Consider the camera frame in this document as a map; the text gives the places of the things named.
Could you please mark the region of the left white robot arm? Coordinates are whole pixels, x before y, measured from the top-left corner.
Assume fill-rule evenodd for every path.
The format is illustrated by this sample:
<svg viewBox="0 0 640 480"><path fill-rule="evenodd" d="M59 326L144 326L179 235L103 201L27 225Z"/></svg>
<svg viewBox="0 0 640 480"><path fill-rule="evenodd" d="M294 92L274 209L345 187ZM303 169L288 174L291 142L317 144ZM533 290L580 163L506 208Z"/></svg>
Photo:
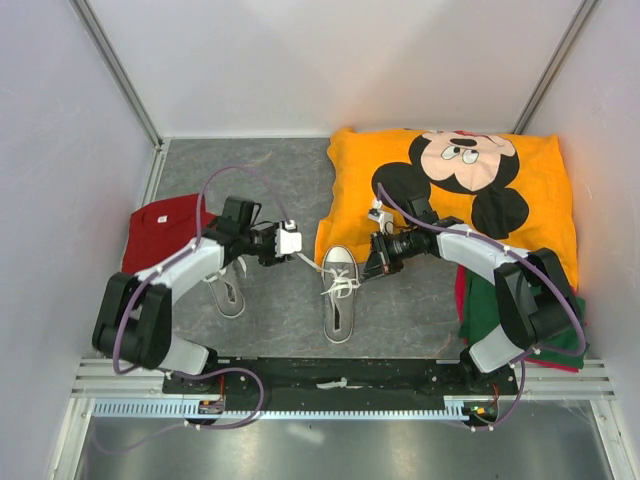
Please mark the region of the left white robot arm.
<svg viewBox="0 0 640 480"><path fill-rule="evenodd" d="M158 264L134 274L117 272L107 284L92 334L95 350L124 360L132 368L180 372L198 393L219 382L209 363L212 351L173 333L173 305L197 283L210 279L243 256L268 267L302 251L302 234L293 220L255 224L261 205L241 197L225 200L222 213L186 246Z"/></svg>

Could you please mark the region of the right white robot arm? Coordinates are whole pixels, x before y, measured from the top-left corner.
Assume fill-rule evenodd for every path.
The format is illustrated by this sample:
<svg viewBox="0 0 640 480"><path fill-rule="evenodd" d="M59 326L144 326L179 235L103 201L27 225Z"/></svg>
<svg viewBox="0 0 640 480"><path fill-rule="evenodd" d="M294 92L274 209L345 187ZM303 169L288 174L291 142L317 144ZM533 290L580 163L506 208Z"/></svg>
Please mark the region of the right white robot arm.
<svg viewBox="0 0 640 480"><path fill-rule="evenodd" d="M483 392L494 371L540 350L580 356L587 348L581 310L558 256L548 248L510 247L476 232L455 217L440 219L433 210L415 216L422 200L409 202L410 213L395 209L409 227L395 233L393 219L374 200L368 218L379 229L370 236L370 253L360 280L396 274L404 262L422 254L455 263L494 287L499 323L461 354L458 381L467 392Z"/></svg>

